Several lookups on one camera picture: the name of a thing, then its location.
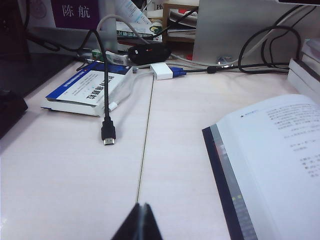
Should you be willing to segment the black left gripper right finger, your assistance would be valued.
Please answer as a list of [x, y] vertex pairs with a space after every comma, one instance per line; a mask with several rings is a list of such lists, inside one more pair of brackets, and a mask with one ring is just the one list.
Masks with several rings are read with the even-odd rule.
[[153, 214], [151, 206], [146, 203], [143, 206], [143, 239], [144, 240], [162, 240], [156, 218]]

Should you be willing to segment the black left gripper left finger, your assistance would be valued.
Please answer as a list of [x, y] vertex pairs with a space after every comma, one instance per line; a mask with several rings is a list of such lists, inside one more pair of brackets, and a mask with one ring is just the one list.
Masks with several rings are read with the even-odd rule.
[[121, 226], [113, 235], [113, 240], [137, 240], [139, 231], [139, 217], [141, 205], [136, 203]]

